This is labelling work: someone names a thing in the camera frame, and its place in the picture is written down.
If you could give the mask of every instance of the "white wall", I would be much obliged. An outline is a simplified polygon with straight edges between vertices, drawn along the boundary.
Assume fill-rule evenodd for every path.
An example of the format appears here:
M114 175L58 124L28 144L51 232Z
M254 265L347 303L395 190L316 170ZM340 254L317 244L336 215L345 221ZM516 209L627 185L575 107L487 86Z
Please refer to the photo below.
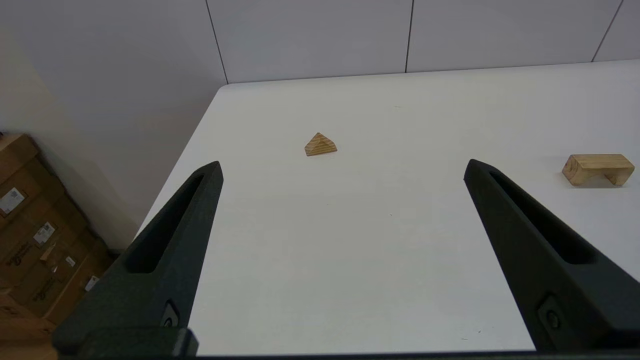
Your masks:
M0 127L27 132L91 225L126 247L217 89L204 0L0 5Z
M227 78L638 58L639 9L640 0L3 1L0 129L30 133L94 229L122 249Z

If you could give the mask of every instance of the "wooden block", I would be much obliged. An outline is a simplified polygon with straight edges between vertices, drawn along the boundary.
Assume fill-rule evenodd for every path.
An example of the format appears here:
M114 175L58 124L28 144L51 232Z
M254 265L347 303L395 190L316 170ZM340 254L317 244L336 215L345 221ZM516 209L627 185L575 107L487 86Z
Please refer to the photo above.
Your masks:
M338 151L333 141L327 139L325 135L317 133L305 146L307 156L326 154L327 152Z
M604 175L613 185L624 184L635 167L622 154L571 155L562 173L572 185L581 185L592 176Z

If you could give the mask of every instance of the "panel seam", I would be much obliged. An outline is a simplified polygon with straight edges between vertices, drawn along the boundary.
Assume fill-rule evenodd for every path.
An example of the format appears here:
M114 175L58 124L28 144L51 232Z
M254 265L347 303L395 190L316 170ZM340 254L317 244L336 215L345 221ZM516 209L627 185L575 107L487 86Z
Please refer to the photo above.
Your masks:
M604 39L607 37L607 34L609 33L609 30L611 29L611 26L613 25L614 20L616 20L616 16L618 16L618 12L620 11L620 8L622 7L622 3L624 3L624 2L625 2L625 0L620 0L620 4L618 4L618 8L616 9L616 13L613 14L613 18L611 19L611 22L609 23L609 26L607 27L607 31L604 32L604 35L602 36L602 39L600 40L600 43L598 44L598 49L596 49L596 53L591 58L591 62L592 63L596 60L596 56L598 56L598 52L600 51L600 47L602 47L602 44L604 43Z
M218 56L220 57L220 65L222 65L222 72L225 73L225 81L229 85L229 78L227 77L227 70L225 69L225 62L222 60L222 52L220 51L220 44L218 43L218 37L216 36L216 28L213 26L213 19L211 18L211 9L209 9L209 0L204 0L207 5L207 13L209 13L209 21L211 21L211 29L213 30L213 39L216 41L216 47L218 48Z
M411 46L411 26L413 25L413 5L415 0L411 0L411 16L409 16L409 37L406 40L406 58L404 59L404 72L406 73L409 65L409 47Z

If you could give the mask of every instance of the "wooden pyramid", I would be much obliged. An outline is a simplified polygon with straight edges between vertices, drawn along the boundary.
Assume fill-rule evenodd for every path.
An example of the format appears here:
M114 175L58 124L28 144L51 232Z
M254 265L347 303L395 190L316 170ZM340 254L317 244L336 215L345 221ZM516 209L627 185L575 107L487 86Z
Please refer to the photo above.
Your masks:
M305 146L307 156L326 154L327 152L338 151L333 141L327 139L325 135L317 133Z

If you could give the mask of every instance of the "barcode label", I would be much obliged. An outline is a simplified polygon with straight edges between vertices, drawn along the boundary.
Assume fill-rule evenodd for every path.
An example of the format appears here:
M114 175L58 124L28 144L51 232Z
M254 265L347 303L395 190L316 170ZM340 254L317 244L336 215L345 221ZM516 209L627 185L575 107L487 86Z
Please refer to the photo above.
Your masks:
M24 196L16 188L12 188L0 199L0 209L9 215L24 200Z
M76 262L70 256L67 256L65 261L67 262L67 264L71 265L71 267L74 267L76 265Z
M91 279L89 280L88 283L86 283L86 286L84 287L84 290L85 291L89 291L89 290L93 289L93 287L95 286L95 283L98 282L98 280L100 280L99 277L91 276Z
M47 240L53 235L55 228L51 226L50 223L46 222L44 225L38 230L38 232L33 235L33 239L38 242L39 245L44 244Z

